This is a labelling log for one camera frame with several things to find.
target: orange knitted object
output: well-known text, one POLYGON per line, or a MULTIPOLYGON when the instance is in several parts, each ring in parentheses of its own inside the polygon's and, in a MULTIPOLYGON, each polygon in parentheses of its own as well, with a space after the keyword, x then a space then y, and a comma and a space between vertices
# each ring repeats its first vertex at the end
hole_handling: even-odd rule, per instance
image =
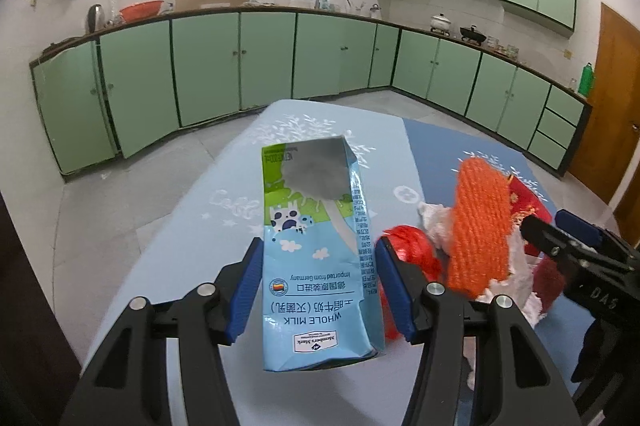
POLYGON ((490 280, 507 279, 510 234, 507 178, 478 157, 462 162, 452 209, 447 285, 476 299, 490 280))

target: white pot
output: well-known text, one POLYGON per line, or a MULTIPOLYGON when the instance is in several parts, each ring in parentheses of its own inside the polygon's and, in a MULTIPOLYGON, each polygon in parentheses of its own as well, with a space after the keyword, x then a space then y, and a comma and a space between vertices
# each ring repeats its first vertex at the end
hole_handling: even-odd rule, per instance
POLYGON ((444 17, 444 14, 431 17, 431 28, 434 28, 435 30, 442 30, 443 32, 449 32, 450 26, 451 26, 451 22, 446 17, 444 17))

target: drawer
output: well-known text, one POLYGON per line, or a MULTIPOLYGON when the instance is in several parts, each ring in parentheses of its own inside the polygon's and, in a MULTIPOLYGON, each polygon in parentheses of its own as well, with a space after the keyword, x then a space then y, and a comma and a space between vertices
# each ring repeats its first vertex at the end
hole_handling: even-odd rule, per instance
POLYGON ((577 126, 584 104, 556 86, 552 86, 546 107, 577 126))
POLYGON ((574 138, 575 126, 549 110, 544 110, 538 125, 538 131, 553 139, 564 148, 568 148, 574 138))
POLYGON ((536 132, 529 145, 529 153, 557 170, 566 150, 561 145, 542 135, 542 133, 536 132))

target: white floral pattern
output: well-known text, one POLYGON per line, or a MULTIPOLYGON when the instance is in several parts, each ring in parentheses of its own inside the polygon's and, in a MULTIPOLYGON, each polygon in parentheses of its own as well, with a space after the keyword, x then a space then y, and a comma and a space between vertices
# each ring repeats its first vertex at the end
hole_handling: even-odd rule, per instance
POLYGON ((366 154, 375 151, 375 148, 363 144, 356 144, 351 130, 336 133, 335 121, 329 119, 316 119, 308 115, 302 118, 296 115, 284 114, 282 120, 276 120, 275 124, 259 124, 249 128, 246 138, 251 144, 260 143, 262 146, 298 142, 343 135, 349 143, 353 154, 356 155, 358 164, 369 169, 366 154))
MULTIPOLYGON (((525 177, 522 176, 522 173, 520 173, 520 171, 518 171, 513 166, 509 166, 508 168, 503 166, 502 163, 500 162, 500 158, 497 157, 496 155, 487 155, 486 153, 482 153, 481 151, 475 151, 475 152, 465 151, 464 153, 465 155, 468 155, 468 156, 465 157, 464 159, 459 158, 458 160, 460 162, 471 157, 479 157, 481 159, 484 159, 489 163, 489 165, 491 165, 492 167, 500 171, 500 173, 502 173, 505 177, 508 177, 509 175, 514 175, 519 181, 521 181, 525 186, 527 186, 530 189, 530 191, 534 195, 536 195, 542 202, 548 202, 545 196, 542 193, 540 193, 540 191, 538 190, 538 187, 540 186, 538 184, 538 181, 535 181, 532 179, 526 179, 525 177)), ((455 171, 456 173, 458 173, 458 170, 455 170, 453 168, 451 169, 451 171, 455 171)))

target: green bottle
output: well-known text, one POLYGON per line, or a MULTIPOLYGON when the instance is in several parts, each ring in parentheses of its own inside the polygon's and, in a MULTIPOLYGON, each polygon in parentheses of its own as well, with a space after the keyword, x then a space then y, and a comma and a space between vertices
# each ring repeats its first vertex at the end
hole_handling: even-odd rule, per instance
POLYGON ((591 86, 593 86, 593 69, 591 68, 591 63, 588 62, 587 66, 582 69, 582 77, 580 78, 580 86, 578 86, 578 93, 588 96, 591 86))

